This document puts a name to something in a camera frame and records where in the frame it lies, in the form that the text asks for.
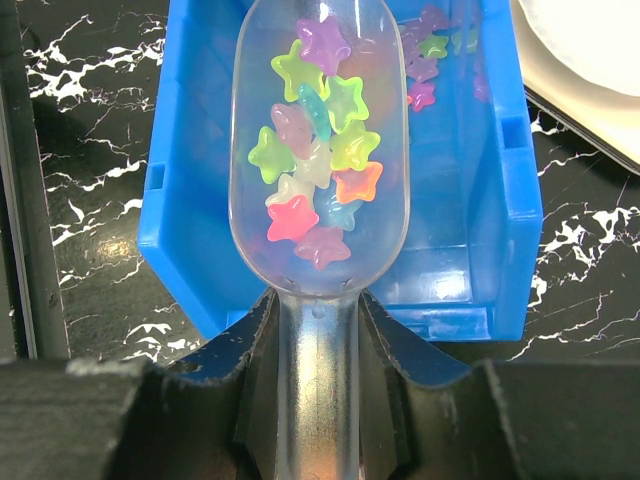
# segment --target yellow-green star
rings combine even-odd
[[[369,109],[362,99],[363,82],[360,77],[347,80],[335,76],[327,77],[324,84],[329,110],[329,120],[336,133],[342,132],[352,120],[366,120]]]
[[[462,49],[462,31],[456,32],[451,35],[451,42],[453,43],[453,53],[460,55]],[[467,33],[467,53],[475,53],[478,48],[478,29],[472,28]]]
[[[322,70],[300,58],[301,46],[302,41],[297,39],[287,55],[279,55],[271,60],[271,67],[284,80],[284,98],[287,102],[298,99],[298,87],[303,83],[311,85],[321,97],[324,95]]]
[[[262,180],[267,184],[275,182],[281,173],[293,172],[296,168],[291,150],[269,127],[260,129],[258,144],[249,152],[249,163],[260,168]]]
[[[449,37],[429,35],[418,45],[418,48],[424,58],[444,58],[447,56],[447,43],[449,43]]]
[[[333,150],[331,168],[346,170],[351,168],[361,172],[367,167],[369,154],[380,145],[380,135],[367,132],[362,120],[354,120],[341,133],[329,140]]]

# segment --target marble surface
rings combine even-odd
[[[167,0],[20,0],[70,353],[203,343],[136,249]],[[640,180],[530,107],[545,209],[525,338],[464,361],[640,358]]]

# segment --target blue tray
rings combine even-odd
[[[236,252],[227,215],[233,60],[251,3],[171,2],[140,219],[141,252],[206,337],[265,288]],[[509,1],[429,3],[462,19],[443,34],[461,31],[464,45],[477,28],[478,45],[456,55],[449,42],[435,104],[410,112],[409,233],[371,291],[427,340],[517,340],[542,207]],[[402,23],[425,2],[387,4]]]

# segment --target plastic scoop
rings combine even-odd
[[[381,0],[258,0],[240,31],[229,213],[280,299],[279,480],[358,478],[357,301],[409,219],[400,45]]]

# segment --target light blue star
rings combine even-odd
[[[362,206],[362,200],[344,204],[338,202],[335,182],[331,182],[326,190],[316,189],[313,203],[316,213],[320,217],[319,225],[339,227],[347,232],[355,228],[356,221],[353,214]]]

